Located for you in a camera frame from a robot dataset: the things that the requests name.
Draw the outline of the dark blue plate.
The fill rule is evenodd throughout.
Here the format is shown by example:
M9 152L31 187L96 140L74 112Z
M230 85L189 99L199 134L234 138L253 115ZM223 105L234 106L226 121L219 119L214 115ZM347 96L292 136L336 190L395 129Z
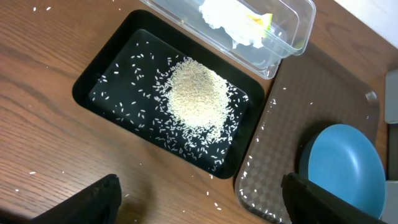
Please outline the dark blue plate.
M298 168L308 179L374 218L386 204L386 176L372 142L358 129L334 124L305 146Z

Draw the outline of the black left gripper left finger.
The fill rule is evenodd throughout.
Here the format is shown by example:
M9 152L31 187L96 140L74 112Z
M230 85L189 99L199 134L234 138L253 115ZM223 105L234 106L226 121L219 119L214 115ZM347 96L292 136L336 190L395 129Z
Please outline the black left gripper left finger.
M115 174L108 174L30 222L36 224L114 224L121 201L119 178Z

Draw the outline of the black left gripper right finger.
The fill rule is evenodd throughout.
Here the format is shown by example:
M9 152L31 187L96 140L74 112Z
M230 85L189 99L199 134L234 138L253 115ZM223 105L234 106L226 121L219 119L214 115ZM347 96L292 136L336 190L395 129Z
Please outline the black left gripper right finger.
M293 224L386 224L295 173L284 175L281 187Z

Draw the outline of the pile of white rice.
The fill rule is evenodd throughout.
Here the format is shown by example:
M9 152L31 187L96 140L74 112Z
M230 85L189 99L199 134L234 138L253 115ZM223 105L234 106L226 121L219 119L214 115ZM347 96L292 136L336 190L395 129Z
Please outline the pile of white rice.
M215 173L226 164L249 103L248 95L189 57L168 59L169 68L115 63L88 94L101 116Z

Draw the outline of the yellow green snack wrapper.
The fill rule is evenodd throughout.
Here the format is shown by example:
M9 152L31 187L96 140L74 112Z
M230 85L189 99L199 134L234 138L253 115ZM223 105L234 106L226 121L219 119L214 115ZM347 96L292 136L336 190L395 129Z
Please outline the yellow green snack wrapper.
M247 14L246 16L248 18L250 18L252 21L254 21L256 24L263 27L265 30L271 29L273 14L271 14L271 13L267 13L267 14L263 14L263 15Z

